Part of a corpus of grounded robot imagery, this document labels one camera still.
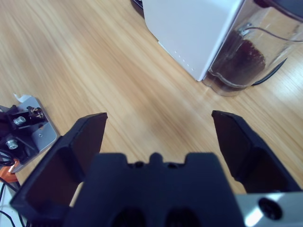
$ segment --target metal screw head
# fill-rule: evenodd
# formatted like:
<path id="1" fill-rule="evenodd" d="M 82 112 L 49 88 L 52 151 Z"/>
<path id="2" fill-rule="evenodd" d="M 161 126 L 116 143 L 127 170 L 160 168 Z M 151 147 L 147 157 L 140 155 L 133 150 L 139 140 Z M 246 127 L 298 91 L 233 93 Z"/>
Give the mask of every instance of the metal screw head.
<path id="1" fill-rule="evenodd" d="M 15 123 L 16 125 L 22 125 L 22 124 L 24 124 L 25 122 L 26 122 L 26 119 L 25 119 L 24 117 L 22 117 L 22 116 L 20 116 L 20 117 L 14 119 L 14 123 Z"/>
<path id="2" fill-rule="evenodd" d="M 17 140 L 8 140 L 5 144 L 10 150 L 18 148 Z"/>

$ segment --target white plastic piece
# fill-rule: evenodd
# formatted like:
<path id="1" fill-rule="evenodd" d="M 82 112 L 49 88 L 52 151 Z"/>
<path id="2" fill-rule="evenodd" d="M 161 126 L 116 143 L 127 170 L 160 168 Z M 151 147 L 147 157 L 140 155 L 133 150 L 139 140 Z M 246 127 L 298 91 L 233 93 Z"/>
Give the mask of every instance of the white plastic piece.
<path id="1" fill-rule="evenodd" d="M 28 100 L 30 97 L 32 97 L 32 96 L 30 96 L 30 95 L 23 95 L 23 96 L 21 96 L 21 97 L 19 98 L 16 94 L 14 94 L 14 96 L 15 96 L 15 98 L 16 98 L 20 103 L 23 103 L 23 102 L 25 102 L 26 100 Z"/>
<path id="2" fill-rule="evenodd" d="M 143 0 L 145 22 L 161 46 L 201 81 L 243 0 Z"/>

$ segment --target wooden table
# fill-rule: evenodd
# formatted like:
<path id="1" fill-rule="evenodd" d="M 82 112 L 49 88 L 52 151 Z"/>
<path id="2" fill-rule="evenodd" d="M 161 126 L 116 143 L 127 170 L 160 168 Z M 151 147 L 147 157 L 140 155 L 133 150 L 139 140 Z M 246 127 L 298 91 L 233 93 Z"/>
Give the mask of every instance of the wooden table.
<path id="1" fill-rule="evenodd" d="M 194 81 L 157 43 L 129 0 L 0 0 L 0 104 L 40 99 L 60 134 L 107 112 L 101 152 L 129 162 L 183 162 L 220 153 L 212 110 L 241 115 L 303 187 L 303 48 L 268 82 L 222 97 Z M 18 178 L 23 182 L 41 156 Z"/>

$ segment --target wire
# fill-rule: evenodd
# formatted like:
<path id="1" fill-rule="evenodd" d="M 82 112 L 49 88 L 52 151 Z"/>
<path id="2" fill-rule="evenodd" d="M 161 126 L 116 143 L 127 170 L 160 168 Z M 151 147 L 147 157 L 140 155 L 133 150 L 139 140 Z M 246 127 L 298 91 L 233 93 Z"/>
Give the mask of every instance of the wire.
<path id="1" fill-rule="evenodd" d="M 285 60 L 283 60 L 280 64 L 278 64 L 267 76 L 265 76 L 263 79 L 255 82 L 252 86 L 256 86 L 256 85 L 262 84 L 263 82 L 265 82 L 266 80 L 268 80 L 269 78 L 271 78 L 272 75 L 274 75 L 281 68 L 281 66 L 284 64 L 284 62 L 286 60 L 287 60 L 287 58 L 285 58 Z"/>
<path id="2" fill-rule="evenodd" d="M 0 180 L 3 182 L 3 185 L 1 187 L 1 191 L 0 191 L 0 201 L 1 201 L 1 198 L 2 198 L 2 194 L 3 194 L 3 190 L 4 190 L 4 186 L 8 186 L 9 188 L 11 188 L 13 191 L 17 191 L 17 189 L 15 187 L 13 187 L 10 183 L 8 183 L 6 180 L 4 180 L 2 177 L 0 177 Z M 10 219 L 10 221 L 12 222 L 12 225 L 15 226 L 14 222 L 12 221 L 10 215 L 6 214 L 5 212 L 1 211 L 0 213 L 4 214 L 6 217 L 8 217 Z M 23 222 L 23 219 L 22 219 L 22 216 L 18 213 L 18 216 L 19 216 L 19 220 L 21 222 L 21 225 L 22 227 L 29 227 L 30 226 L 30 222 L 27 221 L 27 224 L 24 225 L 24 222 Z"/>
<path id="3" fill-rule="evenodd" d="M 7 159 L 7 161 L 0 161 L 0 166 L 12 166 L 15 164 L 14 157 L 9 151 L 0 149 L 0 152 L 6 155 L 0 155 L 0 157 Z"/>
<path id="4" fill-rule="evenodd" d="M 3 183 L 2 187 L 1 187 L 0 201 L 1 201 L 1 199 L 2 199 L 4 187 L 5 187 L 5 183 Z M 7 213 L 3 212 L 2 210 L 0 210 L 0 213 L 3 214 L 3 215 L 5 215 L 5 216 L 10 220 L 11 225 L 12 225 L 13 227 L 16 227 L 15 224 L 14 224 L 14 222 L 13 222 L 13 219 L 11 219 L 11 216 L 10 216 L 10 215 L 8 215 Z"/>
<path id="5" fill-rule="evenodd" d="M 7 213 L 3 212 L 2 210 L 0 210 L 0 213 L 3 214 L 3 215 L 5 215 L 5 216 L 10 220 L 11 225 L 12 225 L 13 227 L 16 227 L 15 224 L 14 224 L 14 222 L 13 222 L 13 219 L 11 219 L 11 216 L 10 216 L 10 215 L 8 215 Z"/>
<path id="6" fill-rule="evenodd" d="M 5 186 L 5 184 L 3 184 L 3 185 L 2 185 L 2 187 L 1 187 L 1 192 L 0 192 L 0 201 L 1 201 L 1 198 L 2 198 L 3 191 L 4 191 L 4 186 Z"/>
<path id="7" fill-rule="evenodd" d="M 18 213 L 18 216 L 19 216 L 19 219 L 20 219 L 20 222 L 21 222 L 22 227 L 26 227 L 26 226 L 24 225 L 24 222 L 23 222 L 23 219 L 22 219 L 22 217 L 21 217 L 21 214 Z"/>
<path id="8" fill-rule="evenodd" d="M 11 186 L 11 184 L 8 183 L 6 180 L 4 180 L 2 177 L 0 177 L 0 181 L 2 181 L 6 186 L 8 186 L 14 192 L 18 191 L 16 188 L 14 188 L 13 186 Z"/>

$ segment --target clear glass jar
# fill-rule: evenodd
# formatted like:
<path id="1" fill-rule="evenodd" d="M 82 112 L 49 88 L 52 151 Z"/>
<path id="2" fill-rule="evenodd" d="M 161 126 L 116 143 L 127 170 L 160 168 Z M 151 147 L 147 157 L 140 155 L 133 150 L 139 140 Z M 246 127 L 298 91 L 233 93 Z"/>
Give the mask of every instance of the clear glass jar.
<path id="1" fill-rule="evenodd" d="M 303 23 L 248 0 L 239 12 L 204 83 L 234 96 L 264 78 L 303 44 Z"/>

